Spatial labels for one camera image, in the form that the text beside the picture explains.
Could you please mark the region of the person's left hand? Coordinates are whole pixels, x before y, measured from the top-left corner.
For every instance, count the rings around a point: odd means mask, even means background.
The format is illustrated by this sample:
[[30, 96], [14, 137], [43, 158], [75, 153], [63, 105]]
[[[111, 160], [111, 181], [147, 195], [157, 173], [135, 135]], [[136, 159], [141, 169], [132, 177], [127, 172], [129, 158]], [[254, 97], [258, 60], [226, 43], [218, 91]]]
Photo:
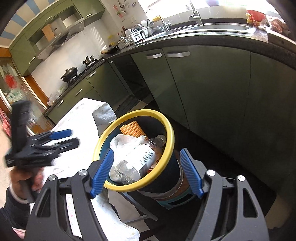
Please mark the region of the person's left hand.
[[32, 192], [39, 193], [43, 187], [44, 180], [44, 168], [39, 168], [37, 173], [34, 175], [31, 171], [26, 171], [14, 167], [10, 171], [11, 187], [15, 195], [25, 200], [29, 197], [29, 188]]

